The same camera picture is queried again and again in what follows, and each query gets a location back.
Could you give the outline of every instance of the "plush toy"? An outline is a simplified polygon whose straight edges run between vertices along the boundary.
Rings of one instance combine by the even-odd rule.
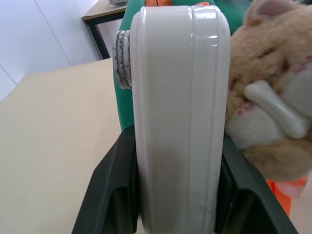
[[[232,36],[226,132],[266,180],[312,168],[312,6],[255,0]]]

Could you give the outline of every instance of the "desk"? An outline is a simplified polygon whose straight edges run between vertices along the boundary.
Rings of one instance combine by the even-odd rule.
[[[70,234],[120,132],[111,59],[26,76],[0,105],[0,233]]]
[[[113,6],[108,0],[99,0],[83,17],[82,20],[88,25],[99,53],[103,59],[110,57],[104,40],[98,29],[98,24],[122,19],[126,5]]]

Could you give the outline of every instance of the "green plastic part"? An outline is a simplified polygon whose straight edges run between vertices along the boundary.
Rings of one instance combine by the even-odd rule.
[[[173,0],[174,5],[195,5],[202,1],[207,1],[211,5],[216,5],[227,18],[231,33],[235,32],[241,25],[247,9],[237,7],[229,0]],[[129,0],[123,17],[120,30],[130,30],[133,16],[145,5],[145,0]],[[121,129],[124,130],[134,124],[133,102],[131,90],[121,89],[114,78],[117,108]]]

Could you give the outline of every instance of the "beige plush toy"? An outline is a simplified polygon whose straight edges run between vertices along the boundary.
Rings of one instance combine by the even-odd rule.
[[[255,0],[232,36],[226,133],[273,181],[312,168],[312,6]]]

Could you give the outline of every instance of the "orange tag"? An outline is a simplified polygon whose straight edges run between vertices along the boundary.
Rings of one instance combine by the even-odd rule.
[[[203,2],[195,4],[195,6],[209,6],[209,2],[203,1]]]

